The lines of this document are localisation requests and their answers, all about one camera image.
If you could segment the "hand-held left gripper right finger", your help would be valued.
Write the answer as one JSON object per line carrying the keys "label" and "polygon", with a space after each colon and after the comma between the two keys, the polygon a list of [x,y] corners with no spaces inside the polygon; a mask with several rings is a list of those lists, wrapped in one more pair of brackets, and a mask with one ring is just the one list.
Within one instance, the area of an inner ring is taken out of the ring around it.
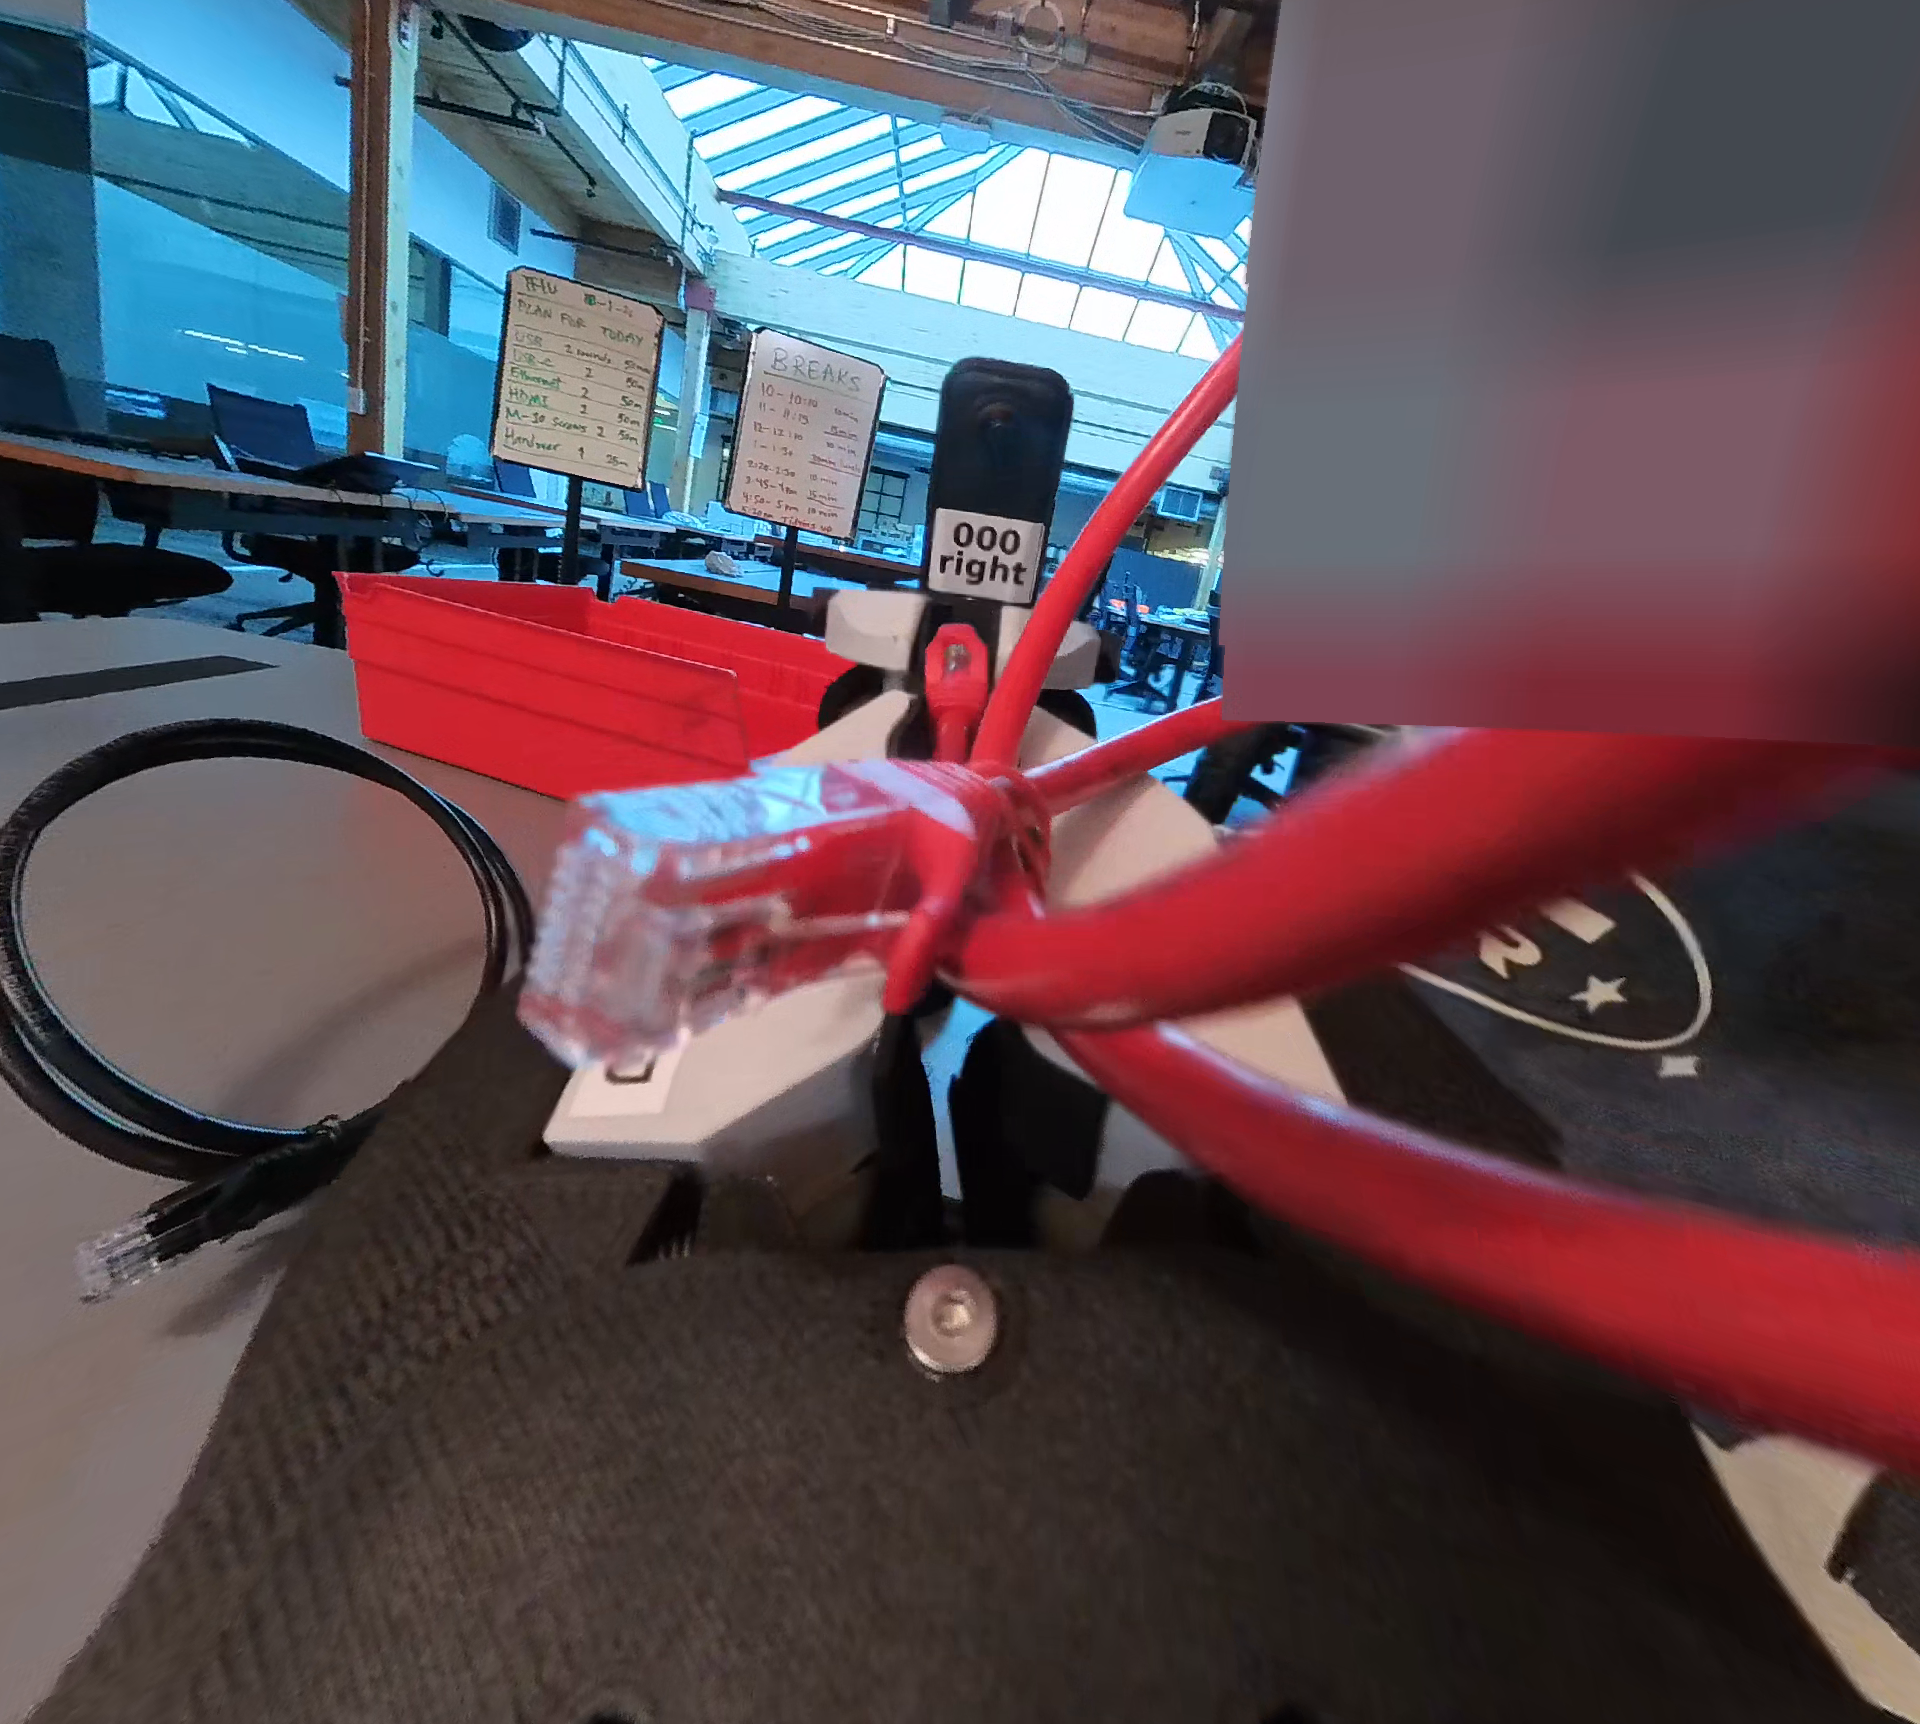
{"label": "hand-held left gripper right finger", "polygon": [[[1051,827],[1047,906],[1082,910],[1221,853],[1215,826],[1175,790],[1132,776],[1060,814]],[[1175,1018],[1189,1039],[1289,1090],[1344,1104],[1333,1061],[1292,998]]]}

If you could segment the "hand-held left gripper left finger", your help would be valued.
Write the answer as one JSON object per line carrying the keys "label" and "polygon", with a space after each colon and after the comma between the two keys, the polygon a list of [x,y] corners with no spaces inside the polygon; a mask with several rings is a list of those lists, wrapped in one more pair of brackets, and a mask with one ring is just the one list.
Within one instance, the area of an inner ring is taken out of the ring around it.
{"label": "hand-held left gripper left finger", "polygon": [[880,871],[801,896],[833,774],[900,709],[854,709],[744,778],[598,791],[542,897],[542,1046],[570,1076],[542,1130],[576,1159],[858,1162],[895,918]]}

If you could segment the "red plastic bin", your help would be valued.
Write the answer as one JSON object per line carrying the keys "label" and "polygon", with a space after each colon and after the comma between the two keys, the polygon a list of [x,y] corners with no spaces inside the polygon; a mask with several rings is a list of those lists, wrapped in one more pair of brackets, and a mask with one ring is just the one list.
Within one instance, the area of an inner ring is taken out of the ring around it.
{"label": "red plastic bin", "polygon": [[339,580],[362,733],[555,800],[744,776],[819,731],[816,640],[589,588]]}

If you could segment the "row of distant office chairs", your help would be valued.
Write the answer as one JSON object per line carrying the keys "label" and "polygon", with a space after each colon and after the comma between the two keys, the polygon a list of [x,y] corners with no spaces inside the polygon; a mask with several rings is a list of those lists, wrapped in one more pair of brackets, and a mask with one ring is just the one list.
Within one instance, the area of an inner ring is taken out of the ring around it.
{"label": "row of distant office chairs", "polygon": [[1202,570],[1182,560],[1132,547],[1112,555],[1093,611],[1109,701],[1173,712],[1186,700],[1221,693],[1227,668],[1221,588],[1213,584],[1197,603],[1200,577]]}

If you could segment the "handwritten breaks whiteboard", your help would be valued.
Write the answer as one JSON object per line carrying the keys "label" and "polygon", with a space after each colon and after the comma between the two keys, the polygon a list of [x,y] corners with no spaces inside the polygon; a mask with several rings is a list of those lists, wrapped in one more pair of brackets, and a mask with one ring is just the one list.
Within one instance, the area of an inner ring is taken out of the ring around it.
{"label": "handwritten breaks whiteboard", "polygon": [[857,354],[756,327],[742,373],[722,506],[783,530],[850,542],[887,371]]}

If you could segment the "white ceiling projector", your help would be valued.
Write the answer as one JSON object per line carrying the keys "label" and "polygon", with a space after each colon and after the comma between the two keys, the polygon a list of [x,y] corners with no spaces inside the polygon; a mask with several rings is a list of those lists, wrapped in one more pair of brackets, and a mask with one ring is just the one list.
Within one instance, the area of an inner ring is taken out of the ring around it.
{"label": "white ceiling projector", "polygon": [[1122,213],[1227,238],[1253,212],[1261,121],[1261,111],[1227,86],[1173,92],[1140,143]]}

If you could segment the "handwritten list whiteboard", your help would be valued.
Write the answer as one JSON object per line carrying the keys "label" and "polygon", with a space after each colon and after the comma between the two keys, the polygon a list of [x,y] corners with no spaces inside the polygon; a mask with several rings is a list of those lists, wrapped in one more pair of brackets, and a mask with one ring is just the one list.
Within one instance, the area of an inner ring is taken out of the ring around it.
{"label": "handwritten list whiteboard", "polygon": [[502,286],[491,456],[598,486],[645,484],[662,311],[531,265]]}

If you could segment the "black office chair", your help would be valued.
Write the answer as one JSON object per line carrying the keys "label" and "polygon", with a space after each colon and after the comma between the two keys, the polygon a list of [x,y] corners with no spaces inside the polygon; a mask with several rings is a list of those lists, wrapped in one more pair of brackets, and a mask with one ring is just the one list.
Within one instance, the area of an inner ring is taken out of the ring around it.
{"label": "black office chair", "polygon": [[[4,431],[69,436],[79,418],[54,344],[2,338]],[[229,570],[148,544],[98,539],[101,486],[39,464],[2,464],[2,621],[131,617],[230,589]]]}
{"label": "black office chair", "polygon": [[204,402],[212,438],[242,472],[295,478],[327,457],[313,418],[298,399],[276,399],[209,381]]}

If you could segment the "person's dark printed shirt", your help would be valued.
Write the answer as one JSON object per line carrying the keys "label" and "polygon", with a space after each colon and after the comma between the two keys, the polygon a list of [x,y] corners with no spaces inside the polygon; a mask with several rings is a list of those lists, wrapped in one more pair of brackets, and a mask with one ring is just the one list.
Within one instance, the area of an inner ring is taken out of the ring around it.
{"label": "person's dark printed shirt", "polygon": [[1916,1252],[1916,778],[1396,972],[1336,1061],[1382,1115],[1580,1181]]}

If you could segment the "wooden office desk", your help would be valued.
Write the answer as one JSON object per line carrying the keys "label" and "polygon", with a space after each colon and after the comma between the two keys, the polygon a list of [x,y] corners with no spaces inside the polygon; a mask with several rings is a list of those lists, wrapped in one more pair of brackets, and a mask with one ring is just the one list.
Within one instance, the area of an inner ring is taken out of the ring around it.
{"label": "wooden office desk", "polygon": [[304,486],[206,460],[157,457],[82,440],[4,431],[4,464],[34,466],[96,486],[162,493],[164,525],[235,538],[303,538],[328,549],[330,576],[315,589],[313,643],[340,649],[344,616],[337,571],[349,539],[425,546],[438,528],[464,523],[445,492]]}

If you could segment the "wooden support post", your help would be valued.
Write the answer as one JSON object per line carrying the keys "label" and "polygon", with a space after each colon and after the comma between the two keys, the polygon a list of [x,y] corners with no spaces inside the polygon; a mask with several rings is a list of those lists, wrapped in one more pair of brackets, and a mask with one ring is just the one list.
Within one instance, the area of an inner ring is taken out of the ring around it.
{"label": "wooden support post", "polygon": [[400,457],[408,403],[420,0],[349,0],[349,447]]}

